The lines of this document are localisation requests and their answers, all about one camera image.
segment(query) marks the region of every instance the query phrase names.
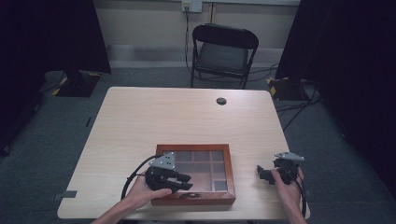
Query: black folding chair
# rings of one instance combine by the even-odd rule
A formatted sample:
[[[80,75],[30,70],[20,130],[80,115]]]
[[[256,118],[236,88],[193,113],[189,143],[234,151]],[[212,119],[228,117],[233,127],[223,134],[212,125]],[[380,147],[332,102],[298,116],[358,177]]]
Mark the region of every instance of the black folding chair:
[[[246,29],[201,24],[192,31],[194,50],[192,54],[191,88],[194,71],[240,79],[244,89],[259,39]]]

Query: black cable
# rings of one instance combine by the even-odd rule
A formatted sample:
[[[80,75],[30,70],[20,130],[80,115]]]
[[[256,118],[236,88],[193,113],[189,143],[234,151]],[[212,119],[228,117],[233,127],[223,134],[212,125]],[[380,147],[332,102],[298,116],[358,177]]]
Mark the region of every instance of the black cable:
[[[287,172],[287,169],[285,169],[282,165],[280,165],[280,168],[285,171],[285,173],[289,176],[291,181],[297,184],[298,189],[300,190],[301,197],[303,199],[303,207],[301,210],[301,213],[303,214],[303,217],[305,217],[306,214],[306,195],[305,195],[305,187],[304,187],[304,181],[303,179],[299,176],[297,173],[297,176],[301,179],[301,184],[297,181],[297,178],[294,178],[289,172]]]
[[[187,56],[189,54],[189,16],[190,16],[190,9],[188,7],[184,7],[185,11],[186,11],[186,41],[185,41],[185,45],[184,45],[184,56],[185,56],[185,61],[186,61],[186,67],[189,70],[190,74],[191,74],[191,70],[189,68],[189,63],[187,60]]]
[[[291,120],[289,120],[289,122],[285,125],[285,127],[283,128],[283,132],[285,132],[286,129],[289,127],[289,125],[294,121],[294,119],[297,118],[297,116],[298,116],[305,108],[307,108],[307,107],[310,105],[312,99],[313,99],[314,96],[315,96],[315,93],[317,92],[317,89],[318,89],[318,86],[315,87],[315,90],[314,90],[314,92],[312,93],[311,98],[309,98],[308,102],[307,102],[305,105],[303,105],[303,106],[301,107],[301,109],[300,109],[300,110],[291,118]]]
[[[152,160],[152,159],[156,159],[156,158],[160,158],[161,155],[154,155],[154,156],[150,156],[148,157],[145,161],[143,161],[137,168],[136,170],[134,170],[134,172],[126,179],[125,185],[122,189],[122,194],[121,194],[121,199],[125,198],[126,195],[126,190],[128,189],[129,185],[131,184],[132,180],[138,175],[137,172],[140,170],[140,168],[142,168],[142,166],[144,166],[146,164],[146,162]]]
[[[248,80],[247,82],[259,81],[259,80],[262,80],[262,79],[264,79],[266,77],[269,77],[272,74],[272,70],[273,69],[277,69],[277,67],[274,68],[275,65],[278,65],[278,63],[274,63],[273,65],[271,65],[270,68],[266,68],[266,69],[262,69],[262,70],[258,70],[258,71],[254,71],[254,72],[250,72],[250,74],[253,74],[253,73],[269,71],[269,73],[267,75],[265,75],[263,77],[256,78],[256,79]],[[202,81],[212,81],[212,82],[222,82],[222,83],[236,83],[236,82],[239,83],[240,82],[240,80],[233,80],[233,81],[214,80],[214,79],[222,78],[222,77],[225,77],[225,76],[215,76],[215,77],[198,77],[198,76],[194,76],[194,77],[198,78],[198,79],[200,79]]]
[[[308,105],[314,105],[314,104],[316,104],[317,102],[319,102],[320,99],[321,99],[321,97],[319,96],[317,100],[315,100],[315,101],[309,103]],[[288,111],[288,110],[298,109],[298,108],[301,108],[301,107],[304,107],[304,106],[306,106],[306,103],[302,103],[302,104],[298,104],[298,105],[280,105],[280,106],[278,106],[278,107],[276,108],[276,112],[284,112],[284,111]]]

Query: wall baseboard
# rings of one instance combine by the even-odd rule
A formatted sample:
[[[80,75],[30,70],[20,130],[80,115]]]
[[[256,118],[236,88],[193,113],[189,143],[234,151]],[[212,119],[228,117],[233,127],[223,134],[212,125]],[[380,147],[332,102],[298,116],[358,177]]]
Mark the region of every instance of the wall baseboard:
[[[108,45],[110,67],[184,67],[185,50],[179,47],[149,47],[132,45]],[[253,67],[270,67],[279,63],[283,49],[258,49]],[[187,60],[191,66],[192,48]]]

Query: gray carpet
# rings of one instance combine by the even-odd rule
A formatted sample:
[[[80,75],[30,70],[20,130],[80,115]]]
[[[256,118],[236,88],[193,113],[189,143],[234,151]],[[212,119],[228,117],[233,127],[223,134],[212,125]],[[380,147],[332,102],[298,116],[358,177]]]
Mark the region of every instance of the gray carpet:
[[[260,79],[266,74],[252,74],[250,80],[258,80],[250,81],[247,89],[268,90],[265,79]],[[43,90],[61,75],[48,73]],[[195,87],[240,88],[230,80],[196,80]],[[0,223],[90,222],[57,218],[60,201],[52,198],[67,188],[106,91],[112,86],[188,88],[190,76],[186,68],[117,68],[112,75],[101,77],[91,98],[53,97],[47,91],[38,112],[10,145],[10,155],[0,158]],[[313,89],[306,86],[309,95]],[[278,109],[300,103],[275,101]],[[297,112],[279,112],[282,126]],[[396,223],[396,203],[367,161],[343,139],[336,118],[323,103],[303,110],[285,135],[290,151],[306,159],[301,165],[305,184],[312,192],[308,198],[312,213],[309,223]]]

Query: metal bracket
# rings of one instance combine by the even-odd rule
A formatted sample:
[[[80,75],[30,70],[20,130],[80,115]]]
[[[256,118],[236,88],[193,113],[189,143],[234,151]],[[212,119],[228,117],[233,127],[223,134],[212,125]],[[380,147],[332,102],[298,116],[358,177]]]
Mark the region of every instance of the metal bracket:
[[[150,166],[166,170],[175,170],[175,154],[170,152],[149,163]]]
[[[282,152],[282,153],[276,153],[276,157],[280,159],[285,159],[285,160],[290,160],[290,161],[304,161],[305,158],[298,156],[292,152]]]

